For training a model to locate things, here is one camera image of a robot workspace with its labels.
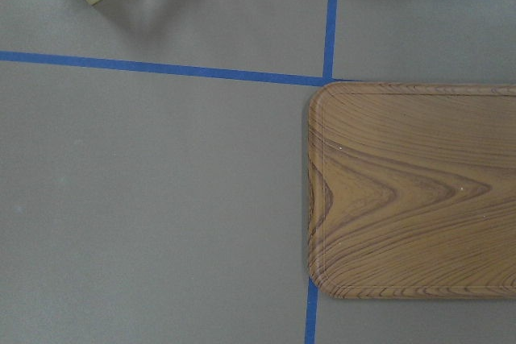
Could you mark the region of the brown wood-grain tray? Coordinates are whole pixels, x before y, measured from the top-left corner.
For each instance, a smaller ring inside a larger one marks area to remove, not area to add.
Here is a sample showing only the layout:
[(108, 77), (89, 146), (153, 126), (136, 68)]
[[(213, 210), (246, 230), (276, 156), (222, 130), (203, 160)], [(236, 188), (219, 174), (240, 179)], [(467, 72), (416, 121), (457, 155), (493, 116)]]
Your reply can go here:
[(307, 118), (321, 292), (514, 298), (513, 85), (333, 82)]

